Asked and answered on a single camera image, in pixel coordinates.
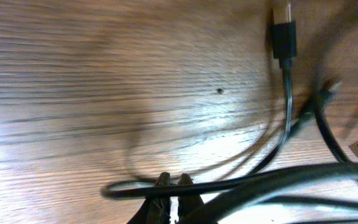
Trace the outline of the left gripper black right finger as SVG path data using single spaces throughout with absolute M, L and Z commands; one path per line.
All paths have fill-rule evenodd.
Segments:
M 188 174 L 182 174 L 180 176 L 180 180 L 178 181 L 178 184 L 191 187 L 193 185 L 193 181 Z M 179 196 L 178 197 L 179 221 L 182 221 L 189 213 L 201 207 L 202 205 L 204 205 L 204 202 L 200 195 Z

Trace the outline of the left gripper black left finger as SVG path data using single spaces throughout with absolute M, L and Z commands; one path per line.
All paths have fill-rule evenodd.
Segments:
M 127 224 L 170 224 L 170 197 L 146 198 Z

